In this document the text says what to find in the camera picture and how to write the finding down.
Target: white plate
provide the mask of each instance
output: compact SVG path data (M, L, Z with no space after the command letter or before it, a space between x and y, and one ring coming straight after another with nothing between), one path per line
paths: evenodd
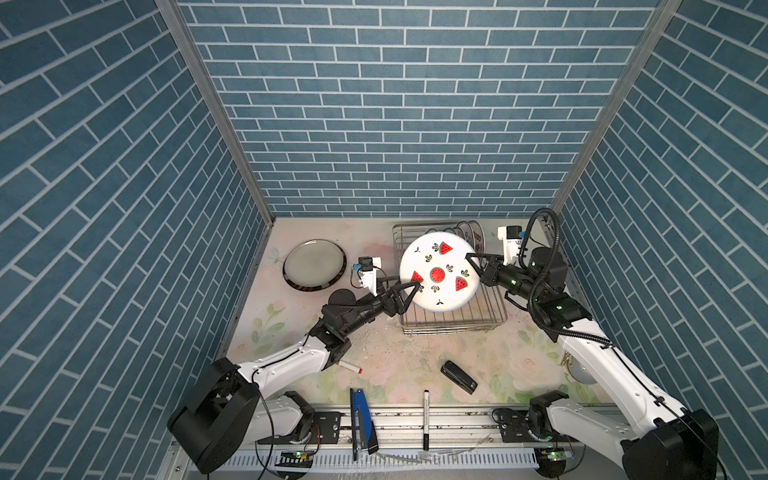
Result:
M416 305L432 312L450 312L475 295L480 278L465 259L475 250L463 238L433 232L413 241L400 260L400 281L420 280Z

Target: dish rack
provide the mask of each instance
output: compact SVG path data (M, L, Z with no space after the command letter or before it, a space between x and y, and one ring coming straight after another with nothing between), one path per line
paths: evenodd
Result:
M397 271L400 270L400 259L408 245L421 235L432 231L455 233L467 240L477 253L484 253L485 235L480 224L474 220L459 223L455 221L399 223L392 228ZM412 303L408 311L400 316L400 326L406 335L434 335L490 330L506 320L507 310L498 287L481 284L475 295L463 307L451 312L430 312Z

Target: white marker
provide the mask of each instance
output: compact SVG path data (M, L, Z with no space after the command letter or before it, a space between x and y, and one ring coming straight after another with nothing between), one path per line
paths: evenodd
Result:
M429 390L424 390L424 451L429 450Z
M352 363L345 362L344 360L339 360L336 362L338 366L342 366L347 370L352 370L354 373L357 373L358 375L362 373L362 369L358 366L354 366Z

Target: plate with watermelon design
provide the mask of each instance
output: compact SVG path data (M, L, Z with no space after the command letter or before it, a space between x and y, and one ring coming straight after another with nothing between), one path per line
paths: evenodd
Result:
M474 252L458 235L427 233L406 248L400 260L400 280L421 282L413 302L424 310L456 310L467 303L480 286L477 273L465 259L467 253Z

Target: blue brick wall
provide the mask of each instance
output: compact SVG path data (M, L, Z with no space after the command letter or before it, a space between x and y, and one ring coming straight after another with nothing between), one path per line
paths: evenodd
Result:
M0 2L0 478L145 478L264 225L152 0Z
M657 0L265 3L180 2L278 216L514 217L550 203Z
M768 2L684 0L563 210L605 330L766 477Z

